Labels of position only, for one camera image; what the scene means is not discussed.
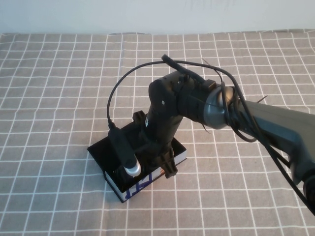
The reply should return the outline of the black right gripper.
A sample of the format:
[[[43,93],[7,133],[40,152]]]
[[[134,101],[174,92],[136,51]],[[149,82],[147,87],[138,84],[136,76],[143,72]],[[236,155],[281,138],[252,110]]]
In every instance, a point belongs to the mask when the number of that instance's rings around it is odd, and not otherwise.
[[[167,150],[158,156],[158,165],[167,179],[175,176],[178,169],[171,144],[183,116],[167,117],[137,111],[132,119],[134,126],[141,127],[140,137],[145,142],[145,150]]]

